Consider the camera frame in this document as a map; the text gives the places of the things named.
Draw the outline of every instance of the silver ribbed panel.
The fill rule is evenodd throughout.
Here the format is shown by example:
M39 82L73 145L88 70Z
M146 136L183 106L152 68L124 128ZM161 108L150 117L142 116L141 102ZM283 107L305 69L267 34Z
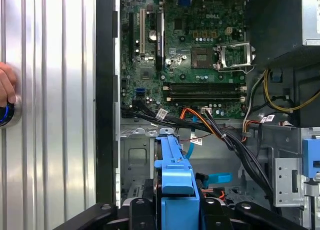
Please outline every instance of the silver ribbed panel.
M95 203L95 1L1 0L22 118L0 134L0 230L53 229Z

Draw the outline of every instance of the motherboard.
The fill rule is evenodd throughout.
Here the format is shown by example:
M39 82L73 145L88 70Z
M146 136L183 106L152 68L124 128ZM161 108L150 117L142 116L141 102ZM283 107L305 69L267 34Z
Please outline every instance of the motherboard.
M243 0L121 0L120 18L123 107L243 118L245 73L217 67L218 45L245 40ZM244 48L225 54L226 65L246 60Z

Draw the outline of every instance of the hand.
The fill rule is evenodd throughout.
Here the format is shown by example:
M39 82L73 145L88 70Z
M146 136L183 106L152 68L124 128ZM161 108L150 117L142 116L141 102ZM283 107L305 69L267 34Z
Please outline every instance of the hand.
M6 107L7 101L16 102L17 78L10 66L0 62L0 107Z

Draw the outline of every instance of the cpu socket lever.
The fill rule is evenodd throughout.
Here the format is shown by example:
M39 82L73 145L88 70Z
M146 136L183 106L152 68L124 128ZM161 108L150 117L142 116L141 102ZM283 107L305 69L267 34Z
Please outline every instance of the cpu socket lever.
M227 65L227 49L228 48L236 48L236 47L244 47L244 53L245 53L245 58L246 62L245 63L239 63L239 64L232 64L232 65ZM255 66L253 63L253 60L255 59L256 55L254 52L256 51L253 46L250 45L250 42L239 42L239 43L231 43L231 44L221 44L217 45L215 49L218 56L219 60L214 67L220 71L220 72L225 72L225 71L237 71L235 68L244 68L244 67L253 67Z

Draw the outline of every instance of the cable label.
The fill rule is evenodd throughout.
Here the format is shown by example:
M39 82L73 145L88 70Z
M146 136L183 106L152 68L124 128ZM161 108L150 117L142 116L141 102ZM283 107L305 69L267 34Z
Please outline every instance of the cable label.
M275 117L275 115L269 115L269 116L266 118L265 122L272 122L272 121L274 120L274 117Z
M156 119L163 121L167 114L168 114L168 111L166 111L163 108L160 108L155 117L156 117Z
M320 34L320 0L316 0L316 31Z
M264 118L261 119L260 123L264 123L266 121L267 117L265 116Z
M202 138L196 137L194 132L191 132L190 142L202 146Z

